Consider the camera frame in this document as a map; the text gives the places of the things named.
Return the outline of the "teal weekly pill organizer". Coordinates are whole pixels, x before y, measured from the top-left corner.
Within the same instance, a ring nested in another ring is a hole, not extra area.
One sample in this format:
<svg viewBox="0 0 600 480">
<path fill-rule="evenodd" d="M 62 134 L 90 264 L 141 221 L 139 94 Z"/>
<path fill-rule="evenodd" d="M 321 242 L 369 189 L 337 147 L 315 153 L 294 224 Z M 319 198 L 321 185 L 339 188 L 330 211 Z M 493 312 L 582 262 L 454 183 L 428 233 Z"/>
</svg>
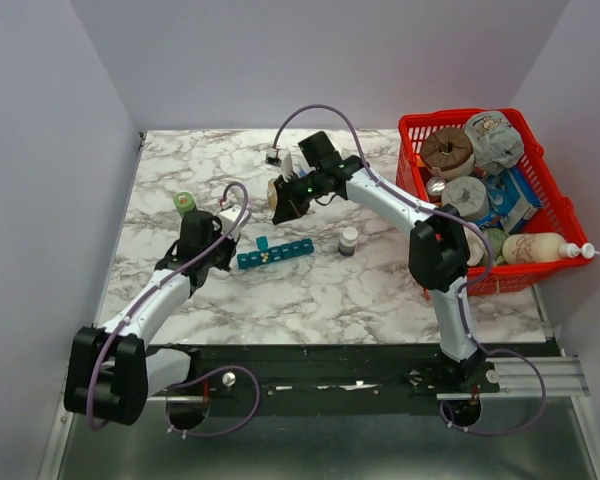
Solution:
<svg viewBox="0 0 600 480">
<path fill-rule="evenodd" d="M 311 255 L 314 251 L 314 244 L 309 238 L 271 246 L 266 236 L 260 236 L 256 238 L 255 250 L 237 255 L 237 265 L 240 270 L 248 270 Z"/>
</svg>

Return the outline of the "white bottle cap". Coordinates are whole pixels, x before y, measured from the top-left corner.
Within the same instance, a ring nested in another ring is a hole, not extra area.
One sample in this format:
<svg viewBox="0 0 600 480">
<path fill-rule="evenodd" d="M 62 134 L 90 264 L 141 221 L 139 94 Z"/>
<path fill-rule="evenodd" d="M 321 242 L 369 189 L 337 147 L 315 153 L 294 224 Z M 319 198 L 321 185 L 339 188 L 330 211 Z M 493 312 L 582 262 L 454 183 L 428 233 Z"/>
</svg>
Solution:
<svg viewBox="0 0 600 480">
<path fill-rule="evenodd" d="M 345 227 L 341 231 L 340 240 L 347 243 L 356 243 L 358 241 L 358 230 L 354 227 Z"/>
</svg>

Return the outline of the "white pill bottle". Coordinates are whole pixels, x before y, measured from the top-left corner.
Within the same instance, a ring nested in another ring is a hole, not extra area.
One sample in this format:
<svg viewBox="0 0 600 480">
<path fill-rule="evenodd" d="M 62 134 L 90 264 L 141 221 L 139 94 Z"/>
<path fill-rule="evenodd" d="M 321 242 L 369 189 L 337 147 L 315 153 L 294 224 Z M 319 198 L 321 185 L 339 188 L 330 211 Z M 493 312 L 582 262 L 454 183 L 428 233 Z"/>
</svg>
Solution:
<svg viewBox="0 0 600 480">
<path fill-rule="evenodd" d="M 342 256 L 353 256 L 359 240 L 359 232 L 356 228 L 348 226 L 340 232 L 337 250 Z"/>
</svg>

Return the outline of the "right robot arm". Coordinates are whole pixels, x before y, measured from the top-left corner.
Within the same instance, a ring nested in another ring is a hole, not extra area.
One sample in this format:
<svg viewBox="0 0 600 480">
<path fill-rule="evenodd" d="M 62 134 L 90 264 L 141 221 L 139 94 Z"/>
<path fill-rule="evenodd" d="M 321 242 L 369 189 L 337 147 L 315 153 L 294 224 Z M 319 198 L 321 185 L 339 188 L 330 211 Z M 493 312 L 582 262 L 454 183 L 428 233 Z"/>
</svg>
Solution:
<svg viewBox="0 0 600 480">
<path fill-rule="evenodd" d="M 465 390 L 486 357 L 469 316 L 466 222 L 453 208 L 437 208 L 389 185 L 363 158 L 343 157 L 323 131 L 302 140 L 299 148 L 310 167 L 303 177 L 294 172 L 287 151 L 276 146 L 267 150 L 267 164 L 281 171 L 274 182 L 273 222 L 299 219 L 312 202 L 334 194 L 398 229 L 409 240 L 409 271 L 428 290 L 440 333 L 437 359 L 421 369 L 431 373 L 437 388 Z"/>
</svg>

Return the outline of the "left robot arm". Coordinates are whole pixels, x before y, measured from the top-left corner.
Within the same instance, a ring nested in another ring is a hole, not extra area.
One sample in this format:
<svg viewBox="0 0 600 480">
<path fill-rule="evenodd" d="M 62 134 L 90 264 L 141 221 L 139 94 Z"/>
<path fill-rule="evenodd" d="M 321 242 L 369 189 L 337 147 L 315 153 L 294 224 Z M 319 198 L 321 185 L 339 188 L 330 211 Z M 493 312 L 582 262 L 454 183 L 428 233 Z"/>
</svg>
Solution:
<svg viewBox="0 0 600 480">
<path fill-rule="evenodd" d="M 210 269 L 227 271 L 236 254 L 247 208 L 217 214 L 193 209 L 181 219 L 178 238 L 156 263 L 147 285 L 113 319 L 83 327 L 74 336 L 64 389 L 66 410 L 100 429 L 108 422 L 131 425 L 147 399 L 171 386 L 194 393 L 200 368 L 178 347 L 147 349 L 166 320 L 206 282 Z"/>
</svg>

